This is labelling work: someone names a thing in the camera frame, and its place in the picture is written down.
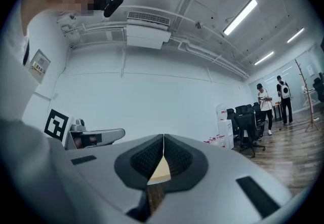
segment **vent grille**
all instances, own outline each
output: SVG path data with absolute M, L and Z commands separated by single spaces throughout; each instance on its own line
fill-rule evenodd
M 149 22 L 163 24 L 165 26 L 170 26 L 170 19 L 166 17 L 157 16 L 155 14 L 143 13 L 143 12 L 134 12 L 130 11 L 128 13 L 128 19 L 140 19 Z

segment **qr code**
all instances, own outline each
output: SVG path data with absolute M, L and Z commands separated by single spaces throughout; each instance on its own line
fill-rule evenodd
M 68 116 L 52 109 L 47 119 L 44 132 L 62 141 L 68 120 Z

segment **black t-shirt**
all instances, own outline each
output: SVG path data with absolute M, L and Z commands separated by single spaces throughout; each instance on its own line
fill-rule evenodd
M 287 83 L 284 83 L 283 81 L 280 82 L 282 85 L 287 85 Z M 280 92 L 281 91 L 281 85 L 280 84 L 277 84 L 277 92 Z

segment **coat rack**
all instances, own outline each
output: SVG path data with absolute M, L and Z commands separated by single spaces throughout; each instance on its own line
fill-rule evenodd
M 315 128 L 318 130 L 317 126 L 315 125 L 314 118 L 313 118 L 312 104 L 311 104 L 311 101 L 310 101 L 310 95 L 309 95 L 309 91 L 308 91 L 308 88 L 307 88 L 306 79 L 304 78 L 304 75 L 303 75 L 302 69 L 300 68 L 300 64 L 297 62 L 296 59 L 295 59 L 295 63 L 296 63 L 297 66 L 298 66 L 298 69 L 299 69 L 299 72 L 300 72 L 299 75 L 301 75 L 302 78 L 303 78 L 303 81 L 304 81 L 304 84 L 305 84 L 305 88 L 306 88 L 306 91 L 307 91 L 308 102 L 309 102 L 310 123 L 308 124 L 308 127 L 306 128 L 305 132 L 307 131 L 307 129 L 309 128 L 309 126 L 312 126 L 312 127 L 313 127 L 313 125 L 314 125 Z

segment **glass wall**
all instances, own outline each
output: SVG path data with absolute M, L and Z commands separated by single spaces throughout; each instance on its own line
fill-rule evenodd
M 305 51 L 303 54 L 298 56 L 296 60 L 301 66 L 308 89 L 312 89 L 314 79 L 319 77 L 319 71 L 317 70 L 315 63 L 312 60 L 309 51 Z M 287 82 L 289 86 L 292 97 L 293 112 L 308 108 L 309 105 L 307 96 L 303 93 L 304 82 L 302 77 L 300 76 L 299 69 L 294 60 L 250 84 L 250 89 L 254 101 L 258 101 L 258 83 L 261 83 L 263 87 L 268 91 L 269 96 L 273 98 L 272 104 L 275 104 L 277 101 L 279 101 L 280 98 L 278 97 L 276 88 L 278 84 L 277 76 L 281 76 L 282 80 L 284 82 Z M 315 91 L 311 92 L 311 97 L 313 100 L 315 100 L 316 103 L 318 102 L 317 93 Z

